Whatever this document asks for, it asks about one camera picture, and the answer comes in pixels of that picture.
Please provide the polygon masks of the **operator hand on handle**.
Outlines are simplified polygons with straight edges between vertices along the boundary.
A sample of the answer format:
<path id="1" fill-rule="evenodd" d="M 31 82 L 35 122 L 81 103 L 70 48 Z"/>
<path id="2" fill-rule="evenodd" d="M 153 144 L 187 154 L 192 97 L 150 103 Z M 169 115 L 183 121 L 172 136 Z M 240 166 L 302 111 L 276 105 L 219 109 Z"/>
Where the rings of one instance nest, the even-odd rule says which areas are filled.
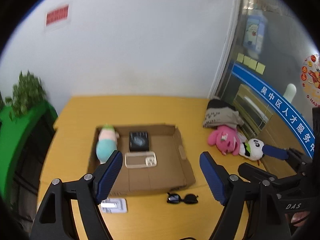
<path id="1" fill-rule="evenodd" d="M 291 218 L 291 224 L 296 227 L 303 226 L 310 215 L 310 211 L 295 213 Z"/>

